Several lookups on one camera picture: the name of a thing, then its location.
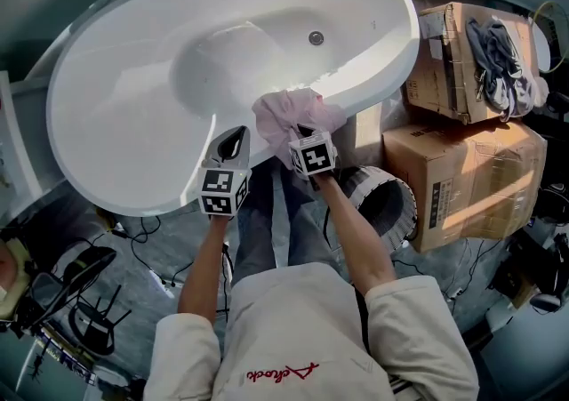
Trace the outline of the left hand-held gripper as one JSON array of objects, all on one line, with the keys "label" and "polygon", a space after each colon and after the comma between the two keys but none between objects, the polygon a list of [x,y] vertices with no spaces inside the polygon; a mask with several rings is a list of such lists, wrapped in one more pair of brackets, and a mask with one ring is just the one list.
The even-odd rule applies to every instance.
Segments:
[{"label": "left hand-held gripper", "polygon": [[250,130],[241,125],[213,139],[198,170],[198,203],[206,215],[233,217],[249,192]]}]

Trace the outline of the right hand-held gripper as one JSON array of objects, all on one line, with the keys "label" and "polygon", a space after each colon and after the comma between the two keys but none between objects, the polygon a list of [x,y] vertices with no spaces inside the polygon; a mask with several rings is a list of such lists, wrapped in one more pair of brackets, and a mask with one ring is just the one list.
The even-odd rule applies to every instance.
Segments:
[{"label": "right hand-held gripper", "polygon": [[297,124],[289,141],[293,170],[304,180],[335,168],[337,150],[331,134],[312,124]]}]

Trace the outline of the pink cloth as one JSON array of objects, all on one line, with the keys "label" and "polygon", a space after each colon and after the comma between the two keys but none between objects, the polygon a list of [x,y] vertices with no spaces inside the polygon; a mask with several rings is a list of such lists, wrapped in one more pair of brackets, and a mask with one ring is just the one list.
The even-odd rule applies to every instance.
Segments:
[{"label": "pink cloth", "polygon": [[258,134],[289,170],[289,142],[301,137],[298,124],[333,133],[347,122],[340,106],[326,104],[311,88],[267,93],[253,103],[252,112]]}]

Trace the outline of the round laundry basket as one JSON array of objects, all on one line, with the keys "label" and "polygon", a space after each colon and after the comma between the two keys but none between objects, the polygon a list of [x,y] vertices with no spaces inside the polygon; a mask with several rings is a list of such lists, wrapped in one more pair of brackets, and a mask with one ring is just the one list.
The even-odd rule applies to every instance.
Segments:
[{"label": "round laundry basket", "polygon": [[403,180],[379,167],[360,165],[341,171],[340,186],[389,253],[399,249],[415,233],[416,199]]}]

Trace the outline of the person's left leg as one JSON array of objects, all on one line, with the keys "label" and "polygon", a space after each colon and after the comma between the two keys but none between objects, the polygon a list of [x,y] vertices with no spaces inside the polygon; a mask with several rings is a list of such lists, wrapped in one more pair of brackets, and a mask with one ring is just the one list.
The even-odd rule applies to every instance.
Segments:
[{"label": "person's left leg", "polygon": [[239,245],[234,260],[231,286],[246,277],[276,268],[272,244],[274,210],[273,174],[283,163],[271,158],[253,167],[249,192],[237,213]]}]

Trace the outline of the person's leg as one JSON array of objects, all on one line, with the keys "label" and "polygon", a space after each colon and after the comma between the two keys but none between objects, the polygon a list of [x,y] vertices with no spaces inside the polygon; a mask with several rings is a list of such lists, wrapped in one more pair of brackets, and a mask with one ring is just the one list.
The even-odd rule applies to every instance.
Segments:
[{"label": "person's leg", "polygon": [[246,277],[276,268],[272,244],[274,210],[273,174],[283,163],[271,158],[253,167],[249,192],[237,213],[239,245],[234,260],[231,286]]},{"label": "person's leg", "polygon": [[330,245],[309,212],[309,206],[315,203],[310,187],[284,164],[280,167],[280,180],[290,224],[288,265],[318,262],[340,273]]}]

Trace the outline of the person's right leg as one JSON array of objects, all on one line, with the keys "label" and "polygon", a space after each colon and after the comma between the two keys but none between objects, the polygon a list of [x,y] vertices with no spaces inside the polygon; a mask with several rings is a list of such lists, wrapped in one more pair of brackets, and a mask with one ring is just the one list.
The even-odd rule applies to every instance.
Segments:
[{"label": "person's right leg", "polygon": [[280,180],[290,224],[288,265],[318,262],[340,273],[330,245],[309,212],[309,206],[315,203],[310,187],[284,164],[280,167]]}]

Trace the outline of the white bathtub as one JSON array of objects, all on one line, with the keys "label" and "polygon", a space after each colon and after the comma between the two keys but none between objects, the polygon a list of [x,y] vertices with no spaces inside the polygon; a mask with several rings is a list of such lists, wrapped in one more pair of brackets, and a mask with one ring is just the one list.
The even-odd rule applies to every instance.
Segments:
[{"label": "white bathtub", "polygon": [[116,0],[68,40],[46,125],[92,203],[154,216],[196,198],[210,141],[253,103],[309,88],[347,115],[388,98],[421,38],[412,0]]}]

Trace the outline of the large taped cardboard box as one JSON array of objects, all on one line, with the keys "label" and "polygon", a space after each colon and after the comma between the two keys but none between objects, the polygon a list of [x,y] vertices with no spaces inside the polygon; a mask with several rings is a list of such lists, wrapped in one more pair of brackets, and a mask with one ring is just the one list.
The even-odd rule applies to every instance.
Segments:
[{"label": "large taped cardboard box", "polygon": [[414,193],[415,251],[501,240],[530,220],[547,142],[525,124],[409,124],[383,134],[384,165]]}]

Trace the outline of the flat cardboard box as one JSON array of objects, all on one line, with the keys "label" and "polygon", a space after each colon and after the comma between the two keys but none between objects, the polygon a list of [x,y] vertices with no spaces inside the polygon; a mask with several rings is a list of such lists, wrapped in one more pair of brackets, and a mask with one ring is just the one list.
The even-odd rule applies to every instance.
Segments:
[{"label": "flat cardboard box", "polygon": [[419,53],[403,87],[409,104],[464,124],[500,118],[478,93],[479,73],[465,32],[468,19],[482,24],[492,17],[516,28],[523,58],[532,72],[540,76],[537,50],[527,19],[512,12],[451,2],[426,9],[419,16]]}]

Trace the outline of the black chair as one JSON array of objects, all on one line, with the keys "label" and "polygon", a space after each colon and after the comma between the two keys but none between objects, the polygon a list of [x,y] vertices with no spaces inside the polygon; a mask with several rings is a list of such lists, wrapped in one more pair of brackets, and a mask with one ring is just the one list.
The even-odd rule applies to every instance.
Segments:
[{"label": "black chair", "polygon": [[114,249],[92,246],[67,265],[62,277],[38,273],[30,286],[31,299],[39,307],[37,320],[62,309],[72,295],[82,292],[115,257]]}]

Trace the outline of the person's cream shirt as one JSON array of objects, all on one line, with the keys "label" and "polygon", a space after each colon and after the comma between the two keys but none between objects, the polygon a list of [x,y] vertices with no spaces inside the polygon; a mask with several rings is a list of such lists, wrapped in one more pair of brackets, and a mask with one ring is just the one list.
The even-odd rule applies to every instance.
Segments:
[{"label": "person's cream shirt", "polygon": [[239,281],[219,340],[195,314],[161,319],[144,401],[395,401],[392,377],[427,401],[476,401],[476,368],[433,277],[365,295],[330,266]]}]

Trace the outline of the white vanity cabinet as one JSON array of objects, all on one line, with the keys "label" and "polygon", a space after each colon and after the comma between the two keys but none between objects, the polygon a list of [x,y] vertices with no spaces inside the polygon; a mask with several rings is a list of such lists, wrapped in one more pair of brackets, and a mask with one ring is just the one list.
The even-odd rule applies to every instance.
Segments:
[{"label": "white vanity cabinet", "polygon": [[42,194],[20,130],[8,73],[0,71],[0,217],[15,218]]}]

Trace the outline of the grey clothes pile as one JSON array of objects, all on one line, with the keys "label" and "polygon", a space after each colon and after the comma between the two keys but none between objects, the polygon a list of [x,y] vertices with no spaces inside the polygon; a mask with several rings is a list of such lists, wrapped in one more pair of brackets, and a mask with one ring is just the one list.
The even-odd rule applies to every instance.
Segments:
[{"label": "grey clothes pile", "polygon": [[547,102],[547,82],[532,72],[516,28],[496,17],[480,24],[470,18],[465,32],[477,64],[479,89],[501,121],[525,116]]}]

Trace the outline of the black stool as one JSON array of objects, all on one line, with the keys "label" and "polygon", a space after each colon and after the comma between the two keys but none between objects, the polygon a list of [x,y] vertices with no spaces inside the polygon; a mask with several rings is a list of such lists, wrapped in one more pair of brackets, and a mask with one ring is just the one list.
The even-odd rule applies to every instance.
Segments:
[{"label": "black stool", "polygon": [[99,310],[101,298],[94,306],[80,299],[68,313],[69,326],[79,343],[99,357],[110,356],[115,351],[115,328],[132,313],[129,309],[115,321],[108,318],[121,288],[117,287],[105,309]]}]

